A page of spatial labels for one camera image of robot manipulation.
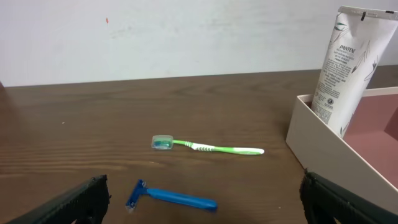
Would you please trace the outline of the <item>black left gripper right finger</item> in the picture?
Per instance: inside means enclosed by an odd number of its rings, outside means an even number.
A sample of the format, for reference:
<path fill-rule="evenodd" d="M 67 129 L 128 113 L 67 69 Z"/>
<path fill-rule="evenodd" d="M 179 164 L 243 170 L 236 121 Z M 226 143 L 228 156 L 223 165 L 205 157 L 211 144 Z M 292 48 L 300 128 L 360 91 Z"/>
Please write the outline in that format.
<path fill-rule="evenodd" d="M 396 224 L 397 215 L 307 170 L 300 199 L 308 224 Z"/>

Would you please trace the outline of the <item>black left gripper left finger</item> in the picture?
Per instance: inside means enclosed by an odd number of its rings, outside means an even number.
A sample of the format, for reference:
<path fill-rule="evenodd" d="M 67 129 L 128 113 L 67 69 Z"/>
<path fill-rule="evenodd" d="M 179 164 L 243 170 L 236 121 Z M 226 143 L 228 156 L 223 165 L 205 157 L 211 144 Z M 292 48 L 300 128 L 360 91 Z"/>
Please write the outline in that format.
<path fill-rule="evenodd" d="M 17 217 L 9 224 L 101 224 L 108 211 L 107 176 L 99 175 Z"/>

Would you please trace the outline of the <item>white Pantene tube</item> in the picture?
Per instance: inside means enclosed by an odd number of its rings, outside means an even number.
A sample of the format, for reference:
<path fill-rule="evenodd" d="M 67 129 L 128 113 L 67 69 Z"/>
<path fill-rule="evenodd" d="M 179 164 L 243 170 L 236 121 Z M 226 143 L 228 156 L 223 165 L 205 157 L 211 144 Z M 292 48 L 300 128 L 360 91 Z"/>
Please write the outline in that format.
<path fill-rule="evenodd" d="M 339 137 L 396 29 L 395 11 L 338 9 L 311 109 Z"/>

